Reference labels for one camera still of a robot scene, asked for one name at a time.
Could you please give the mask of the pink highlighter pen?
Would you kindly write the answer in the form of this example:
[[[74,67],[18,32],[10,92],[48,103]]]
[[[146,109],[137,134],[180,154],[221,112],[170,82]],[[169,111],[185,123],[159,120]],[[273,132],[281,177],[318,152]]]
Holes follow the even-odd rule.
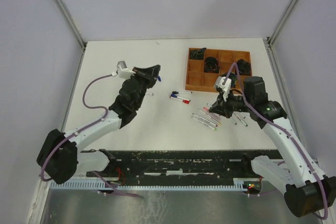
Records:
[[[220,119],[220,117],[219,117],[218,115],[216,115],[216,114],[214,114],[214,113],[210,113],[209,110],[208,110],[208,108],[203,107],[203,109],[204,109],[204,110],[205,110],[211,117],[213,117],[213,118],[215,118],[215,119],[217,119],[217,120]]]

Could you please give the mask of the magenta capped marker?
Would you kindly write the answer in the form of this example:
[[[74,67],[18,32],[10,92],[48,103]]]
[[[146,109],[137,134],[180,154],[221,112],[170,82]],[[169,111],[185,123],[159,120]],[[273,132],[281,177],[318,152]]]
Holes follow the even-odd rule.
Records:
[[[205,119],[205,118],[203,118],[203,117],[201,117],[201,116],[199,116],[199,115],[193,114],[192,117],[193,117],[193,118],[196,118],[196,119],[199,120],[199,121],[203,121],[203,122],[205,122],[205,123],[207,123],[208,125],[211,125],[211,126],[213,126],[213,127],[218,127],[218,124],[216,124],[216,123],[214,123],[214,122],[212,122],[212,121],[210,121],[210,120],[208,120],[208,119]]]

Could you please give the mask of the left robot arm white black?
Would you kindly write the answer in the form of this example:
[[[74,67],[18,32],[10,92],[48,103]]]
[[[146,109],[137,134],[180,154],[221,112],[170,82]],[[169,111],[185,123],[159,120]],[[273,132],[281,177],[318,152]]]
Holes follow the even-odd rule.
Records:
[[[104,150],[88,152],[85,149],[103,136],[125,127],[135,118],[147,90],[159,79],[160,70],[160,65],[129,69],[124,61],[119,61],[116,71],[92,80],[90,86],[99,80],[113,77],[122,78],[124,82],[109,107],[88,105],[85,96],[82,97],[86,108],[102,109],[102,116],[68,132],[54,129],[48,133],[37,156],[37,164],[41,167],[40,179],[63,184],[73,176],[87,172],[112,176],[116,171],[112,155]]]

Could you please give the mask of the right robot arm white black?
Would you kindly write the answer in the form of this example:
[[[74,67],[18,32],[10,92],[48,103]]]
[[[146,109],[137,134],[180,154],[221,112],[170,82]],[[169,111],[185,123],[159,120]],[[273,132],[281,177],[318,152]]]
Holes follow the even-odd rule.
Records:
[[[268,99],[263,78],[244,79],[240,95],[233,94],[231,82],[225,76],[217,78],[214,88],[219,95],[209,111],[226,118],[234,112],[249,113],[275,144],[287,166],[282,168],[268,156],[259,155],[242,162],[243,175],[257,174],[268,180],[283,194],[287,207],[296,217],[323,210],[321,219],[327,219],[329,207],[335,202],[335,177],[327,176],[308,154],[283,107]]]

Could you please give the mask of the white marker black cap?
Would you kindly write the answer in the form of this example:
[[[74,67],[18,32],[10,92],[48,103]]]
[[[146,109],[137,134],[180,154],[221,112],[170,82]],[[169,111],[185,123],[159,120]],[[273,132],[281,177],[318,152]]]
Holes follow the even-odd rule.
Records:
[[[192,91],[172,91],[172,94],[191,94]]]

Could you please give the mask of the orange wooden compartment tray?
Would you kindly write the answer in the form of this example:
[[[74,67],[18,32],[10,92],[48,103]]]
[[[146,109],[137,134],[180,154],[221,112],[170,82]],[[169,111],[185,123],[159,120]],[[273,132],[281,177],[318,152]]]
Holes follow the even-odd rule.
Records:
[[[233,63],[238,70],[232,72],[240,74],[241,80],[252,76],[251,58],[248,51],[189,48],[186,69],[185,88],[190,91],[216,92],[216,79],[225,72],[229,72]],[[242,91],[240,83],[232,88],[235,94]]]

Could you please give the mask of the aluminium frame post right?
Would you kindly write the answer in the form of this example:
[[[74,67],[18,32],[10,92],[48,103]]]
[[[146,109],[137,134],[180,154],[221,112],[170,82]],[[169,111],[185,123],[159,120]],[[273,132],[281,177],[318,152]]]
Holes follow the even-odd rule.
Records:
[[[278,20],[275,28],[273,29],[273,32],[271,36],[267,38],[267,44],[269,47],[273,46],[275,42],[278,40],[278,37],[280,36],[282,30],[284,29],[287,21],[291,17],[291,14],[295,10],[296,6],[298,5],[300,0],[290,0],[288,5],[286,6],[283,14],[281,15],[280,19]]]

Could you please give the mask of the aluminium frame post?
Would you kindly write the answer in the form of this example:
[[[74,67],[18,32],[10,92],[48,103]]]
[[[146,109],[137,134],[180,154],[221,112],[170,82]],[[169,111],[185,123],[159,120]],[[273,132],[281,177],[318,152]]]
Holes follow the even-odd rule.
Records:
[[[298,5],[300,0],[290,0],[288,5],[286,6],[283,14],[281,15],[280,19],[278,20],[275,28],[273,29],[273,32],[271,36],[267,38],[267,44],[269,47],[273,46],[275,42],[278,40],[278,37],[280,36],[282,30],[284,29],[287,21],[291,17],[291,14],[295,10],[296,6]]]
[[[66,21],[67,25],[69,26],[71,32],[73,33],[74,37],[76,38],[81,48],[85,48],[87,43],[83,39],[81,32],[79,31],[77,25],[75,24],[75,21],[70,11],[68,10],[65,2],[63,0],[54,0],[54,2],[57,5],[62,17]]]

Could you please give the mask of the aluminium frame post left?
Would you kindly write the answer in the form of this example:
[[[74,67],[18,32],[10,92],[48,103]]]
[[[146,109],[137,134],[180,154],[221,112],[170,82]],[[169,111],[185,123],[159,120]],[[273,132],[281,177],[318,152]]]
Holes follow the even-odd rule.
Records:
[[[77,25],[75,24],[75,21],[70,11],[68,10],[65,2],[63,0],[54,0],[54,2],[57,5],[62,17],[66,21],[67,25],[69,26],[71,32],[73,33],[74,37],[76,38],[81,48],[85,48],[87,43],[83,39],[81,32],[79,31]]]

